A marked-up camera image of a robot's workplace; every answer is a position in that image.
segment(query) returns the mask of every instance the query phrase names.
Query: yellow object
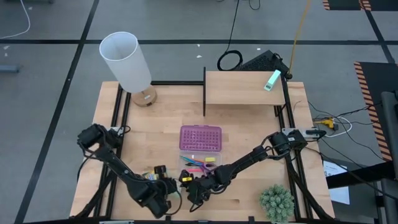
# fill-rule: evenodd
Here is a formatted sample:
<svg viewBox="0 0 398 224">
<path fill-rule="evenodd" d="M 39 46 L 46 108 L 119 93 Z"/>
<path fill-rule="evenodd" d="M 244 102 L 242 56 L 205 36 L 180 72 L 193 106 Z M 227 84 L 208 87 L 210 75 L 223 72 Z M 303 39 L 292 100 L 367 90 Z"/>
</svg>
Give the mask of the yellow object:
<svg viewBox="0 0 398 224">
<path fill-rule="evenodd" d="M 324 125 L 328 126 L 328 128 L 330 128 L 330 129 L 333 129 L 333 130 L 335 129 L 335 123 L 333 122 L 332 118 L 328 118 L 323 121 L 316 121 L 315 124 L 324 124 Z"/>
<path fill-rule="evenodd" d="M 214 157 L 206 157 L 205 162 L 216 162 L 216 158 Z"/>
<path fill-rule="evenodd" d="M 294 37 L 292 56 L 290 58 L 290 65 L 289 65 L 289 73 L 290 74 L 292 73 L 293 59 L 294 59 L 294 50 L 296 48 L 296 41 L 299 38 L 299 35 L 301 33 L 301 27 L 303 26 L 304 19 L 305 19 L 305 16 L 307 15 L 308 9 L 310 8 L 310 5 L 311 5 L 311 0 L 307 0 L 307 5 L 305 6 L 303 16 L 301 17 L 300 25 L 299 25 L 299 27 L 298 27 L 298 29 L 296 31 L 296 36 Z"/>
<path fill-rule="evenodd" d="M 182 179 L 182 182 L 191 181 L 191 180 L 192 180 L 192 177 L 184 177 Z"/>
</svg>

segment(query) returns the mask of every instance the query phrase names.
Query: paper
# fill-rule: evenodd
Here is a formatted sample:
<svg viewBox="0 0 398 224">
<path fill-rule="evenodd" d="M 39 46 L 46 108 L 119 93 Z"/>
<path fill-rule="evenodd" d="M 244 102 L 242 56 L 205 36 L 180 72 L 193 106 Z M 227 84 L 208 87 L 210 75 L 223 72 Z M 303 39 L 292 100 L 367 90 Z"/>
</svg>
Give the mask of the paper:
<svg viewBox="0 0 398 224">
<path fill-rule="evenodd" d="M 332 162 L 327 162 L 327 161 L 323 162 L 323 171 L 325 172 L 326 177 L 347 172 L 340 166 L 338 166 Z M 329 193 L 330 193 L 330 198 L 332 201 L 349 205 L 348 187 L 339 187 L 336 189 L 330 189 Z"/>
</svg>

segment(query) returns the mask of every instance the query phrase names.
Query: wooden tabletop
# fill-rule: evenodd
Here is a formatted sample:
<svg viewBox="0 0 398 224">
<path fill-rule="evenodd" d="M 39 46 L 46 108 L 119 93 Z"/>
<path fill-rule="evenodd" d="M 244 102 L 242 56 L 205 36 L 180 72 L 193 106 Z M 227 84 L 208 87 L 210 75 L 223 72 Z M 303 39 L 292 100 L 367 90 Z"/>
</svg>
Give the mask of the wooden tabletop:
<svg viewBox="0 0 398 224">
<path fill-rule="evenodd" d="M 294 107 L 296 126 L 312 127 L 303 83 L 289 82 L 289 93 Z M 155 86 L 158 99 L 150 107 L 140 108 L 130 104 L 127 125 L 131 132 L 124 138 L 121 159 L 136 173 L 141 174 L 157 165 L 166 165 L 168 173 L 178 178 L 178 143 L 182 125 L 207 124 L 223 130 L 224 164 L 234 162 L 249 153 L 270 133 L 279 131 L 278 119 L 269 105 L 208 105 L 206 117 L 202 116 L 202 86 Z M 109 127 L 118 89 L 117 82 L 104 82 L 99 93 L 94 122 Z M 119 111 L 119 123 L 123 104 Z M 315 142 L 308 145 L 318 150 Z M 303 166 L 309 191 L 325 211 L 334 217 L 320 156 L 313 151 L 302 151 Z M 76 215 L 90 200 L 100 181 L 102 163 L 89 160 L 81 171 L 72 205 L 71 215 Z M 259 206 L 259 195 L 266 188 L 282 184 L 290 189 L 285 161 L 265 160 L 238 174 L 227 190 L 212 195 L 202 208 L 190 213 L 191 203 L 183 190 L 181 210 L 173 220 L 232 220 L 246 221 L 248 216 L 267 220 Z M 302 194 L 298 202 L 305 217 Z M 108 193 L 104 195 L 101 214 L 104 214 Z M 172 198 L 173 212 L 178 206 Z M 153 220 L 147 208 L 141 208 L 130 198 L 126 185 L 118 180 L 112 219 Z"/>
<path fill-rule="evenodd" d="M 284 105 L 282 82 L 264 86 L 274 72 L 206 72 L 206 104 Z"/>
</svg>

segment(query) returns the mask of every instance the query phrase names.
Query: lamp shade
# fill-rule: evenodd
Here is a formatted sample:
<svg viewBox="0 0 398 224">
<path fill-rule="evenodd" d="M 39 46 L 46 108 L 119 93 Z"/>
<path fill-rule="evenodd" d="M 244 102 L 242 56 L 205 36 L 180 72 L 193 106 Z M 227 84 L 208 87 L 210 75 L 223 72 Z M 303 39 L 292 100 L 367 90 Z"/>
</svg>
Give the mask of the lamp shade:
<svg viewBox="0 0 398 224">
<path fill-rule="evenodd" d="M 135 35 L 110 34 L 99 45 L 99 53 L 127 92 L 139 93 L 150 86 L 150 71 Z"/>
</svg>

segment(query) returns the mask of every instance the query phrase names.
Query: succulent plant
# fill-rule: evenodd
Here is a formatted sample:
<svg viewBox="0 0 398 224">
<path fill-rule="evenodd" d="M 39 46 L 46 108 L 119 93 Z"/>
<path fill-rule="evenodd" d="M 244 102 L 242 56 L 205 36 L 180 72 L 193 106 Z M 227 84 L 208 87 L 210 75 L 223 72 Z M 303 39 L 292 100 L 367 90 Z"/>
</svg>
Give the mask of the succulent plant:
<svg viewBox="0 0 398 224">
<path fill-rule="evenodd" d="M 275 184 L 260 195 L 260 205 L 272 223 L 287 223 L 288 217 L 293 215 L 293 199 L 289 190 Z"/>
</svg>

